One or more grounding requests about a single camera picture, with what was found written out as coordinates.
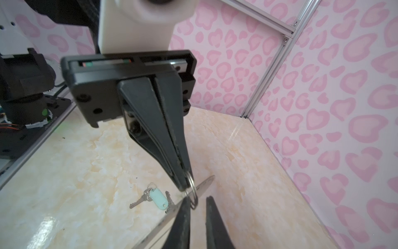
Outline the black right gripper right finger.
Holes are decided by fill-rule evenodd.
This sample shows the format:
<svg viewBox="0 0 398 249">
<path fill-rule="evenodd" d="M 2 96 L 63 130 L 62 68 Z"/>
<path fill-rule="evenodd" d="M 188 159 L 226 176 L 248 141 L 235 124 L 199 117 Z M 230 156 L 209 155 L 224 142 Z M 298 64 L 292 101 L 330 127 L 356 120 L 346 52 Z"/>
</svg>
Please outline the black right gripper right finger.
<svg viewBox="0 0 398 249">
<path fill-rule="evenodd" d="M 208 249 L 234 249 L 212 196 L 206 198 L 206 243 Z"/>
</svg>

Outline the silver key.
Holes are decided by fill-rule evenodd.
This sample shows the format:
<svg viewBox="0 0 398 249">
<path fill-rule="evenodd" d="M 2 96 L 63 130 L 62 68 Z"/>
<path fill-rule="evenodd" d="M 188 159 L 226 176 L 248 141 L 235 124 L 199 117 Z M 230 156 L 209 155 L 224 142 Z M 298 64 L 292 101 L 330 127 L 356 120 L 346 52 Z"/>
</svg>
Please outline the silver key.
<svg viewBox="0 0 398 249">
<path fill-rule="evenodd" d="M 130 204 L 129 208 L 133 209 L 134 207 L 136 207 L 137 205 L 145 202 L 145 201 L 152 201 L 152 198 L 150 197 L 150 193 L 152 191 L 152 188 L 148 188 L 144 191 L 144 193 L 142 194 L 142 196 L 136 201 Z"/>
</svg>

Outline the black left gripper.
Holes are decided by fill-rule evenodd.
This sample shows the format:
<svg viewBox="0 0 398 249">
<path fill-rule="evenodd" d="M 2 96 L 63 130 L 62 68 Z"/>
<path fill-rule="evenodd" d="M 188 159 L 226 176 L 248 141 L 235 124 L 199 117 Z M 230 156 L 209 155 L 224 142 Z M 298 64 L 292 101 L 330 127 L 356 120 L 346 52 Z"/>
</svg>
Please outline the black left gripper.
<svg viewBox="0 0 398 249">
<path fill-rule="evenodd" d="M 120 118 L 121 107 L 125 119 L 132 114 L 133 120 L 125 120 L 130 137 L 161 165 L 181 192 L 188 188 L 191 172 L 183 116 L 190 111 L 196 66 L 197 59 L 189 50 L 61 60 L 64 81 L 86 122 L 97 128 L 100 121 Z"/>
</svg>

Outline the silver perforated metal ring disc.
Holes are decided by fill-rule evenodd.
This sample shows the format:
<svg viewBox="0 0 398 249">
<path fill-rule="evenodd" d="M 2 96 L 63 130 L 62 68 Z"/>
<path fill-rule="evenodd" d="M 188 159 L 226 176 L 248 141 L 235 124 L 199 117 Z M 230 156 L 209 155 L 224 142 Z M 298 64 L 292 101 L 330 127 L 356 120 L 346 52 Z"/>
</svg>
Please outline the silver perforated metal ring disc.
<svg viewBox="0 0 398 249">
<path fill-rule="evenodd" d="M 200 183 L 196 189 L 198 197 L 201 197 L 207 189 L 211 186 L 215 179 L 215 176 L 212 175 Z M 182 200 L 178 204 L 169 204 L 169 207 L 166 211 L 166 216 L 157 224 L 157 226 L 145 237 L 143 238 L 137 245 L 133 247 L 133 249 L 150 249 L 153 245 L 155 245 L 162 237 L 164 237 L 168 231 L 172 228 L 172 222 L 175 221 L 177 217 L 177 212 L 179 211 L 182 205 Z"/>
</svg>

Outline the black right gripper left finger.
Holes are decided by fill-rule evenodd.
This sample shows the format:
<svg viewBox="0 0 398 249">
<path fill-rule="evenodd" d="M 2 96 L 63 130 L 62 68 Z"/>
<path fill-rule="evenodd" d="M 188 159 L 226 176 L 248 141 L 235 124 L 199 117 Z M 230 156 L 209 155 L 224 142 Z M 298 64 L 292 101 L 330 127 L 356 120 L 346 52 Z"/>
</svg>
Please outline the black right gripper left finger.
<svg viewBox="0 0 398 249">
<path fill-rule="evenodd" d="M 176 219 L 162 249 L 189 249 L 190 248 L 190 198 L 185 197 L 180 205 Z"/>
</svg>

